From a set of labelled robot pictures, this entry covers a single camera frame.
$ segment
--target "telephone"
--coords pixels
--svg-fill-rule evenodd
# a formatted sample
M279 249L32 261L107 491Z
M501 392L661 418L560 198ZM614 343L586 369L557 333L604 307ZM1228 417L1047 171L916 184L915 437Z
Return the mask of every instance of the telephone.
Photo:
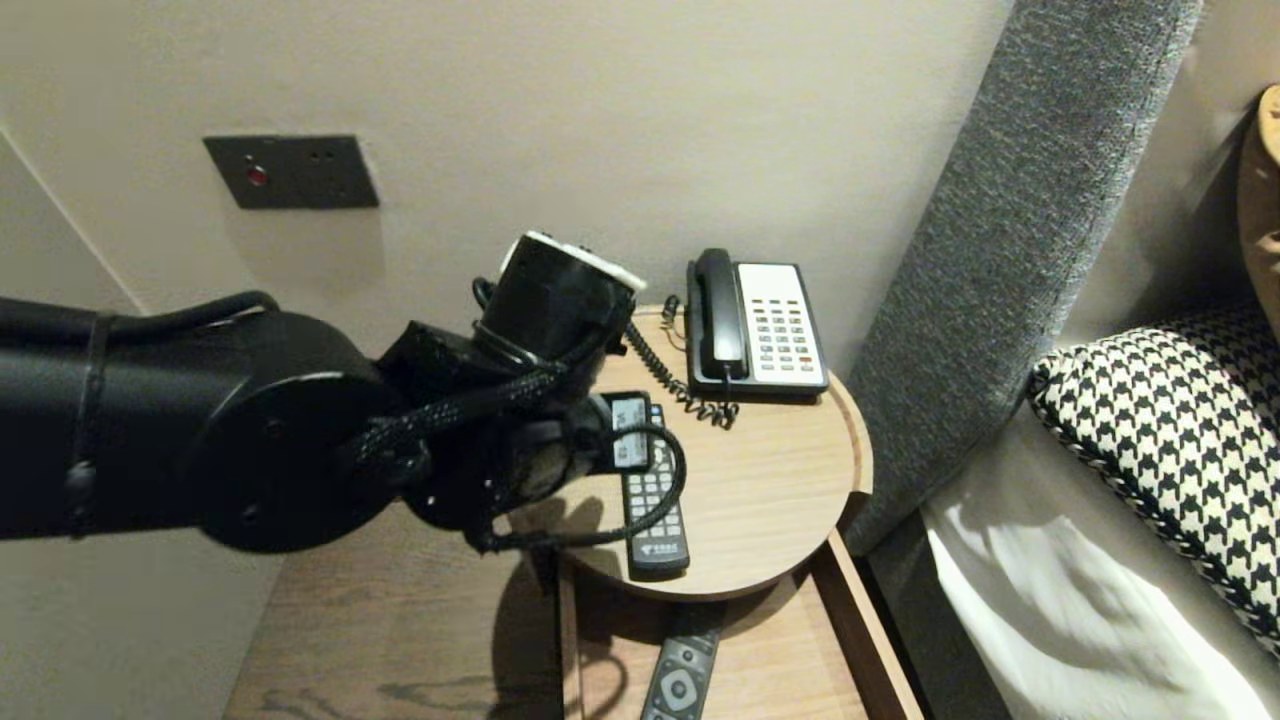
M689 387L696 395L805 400L827 366L800 268L733 263L721 249L689 264Z

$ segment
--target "robotic arm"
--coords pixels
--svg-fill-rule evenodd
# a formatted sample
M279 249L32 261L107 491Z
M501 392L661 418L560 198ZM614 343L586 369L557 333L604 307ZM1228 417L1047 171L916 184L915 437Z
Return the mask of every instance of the robotic arm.
M335 328L242 293L154 318L0 299L0 539L198 527L291 552L401 497L479 551L630 537L678 500L664 428L614 430L590 387L644 282L526 233L465 338L411 323L376 361ZM585 536L497 534L495 516L617 471L613 442L663 437L672 491Z

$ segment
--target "black remote control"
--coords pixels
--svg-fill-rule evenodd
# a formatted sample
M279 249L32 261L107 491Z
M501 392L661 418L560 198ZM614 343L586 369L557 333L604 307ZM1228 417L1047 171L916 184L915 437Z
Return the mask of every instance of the black remote control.
M620 424L618 402L613 404L614 427ZM663 424L662 406L649 406L649 421ZM662 438L648 437L653 451L653 464L646 473L627 473L622 475L622 502L626 507L627 523L634 523L652 510L671 489L675 473L675 460L671 448ZM677 502L660 523L648 530L627 538L627 569L631 579L663 579L678 575L689 568L689 542L685 537L685 520Z
M662 643L658 666L649 682L643 720L698 720L707 702L716 648L719 646L723 602L684 603L676 610L671 634Z

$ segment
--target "houndstooth pillow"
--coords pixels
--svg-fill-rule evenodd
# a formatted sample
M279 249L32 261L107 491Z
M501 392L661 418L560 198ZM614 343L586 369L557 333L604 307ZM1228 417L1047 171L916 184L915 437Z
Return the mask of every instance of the houndstooth pillow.
M1280 660L1280 346L1261 309L1057 351L1037 364L1028 396Z

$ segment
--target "wooden drawer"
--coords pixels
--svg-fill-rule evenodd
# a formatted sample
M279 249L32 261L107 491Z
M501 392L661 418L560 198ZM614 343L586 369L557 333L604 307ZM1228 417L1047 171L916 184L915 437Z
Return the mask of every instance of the wooden drawer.
M567 719L641 717L673 609L561 561ZM923 717L838 533L772 589L730 602L703 717Z

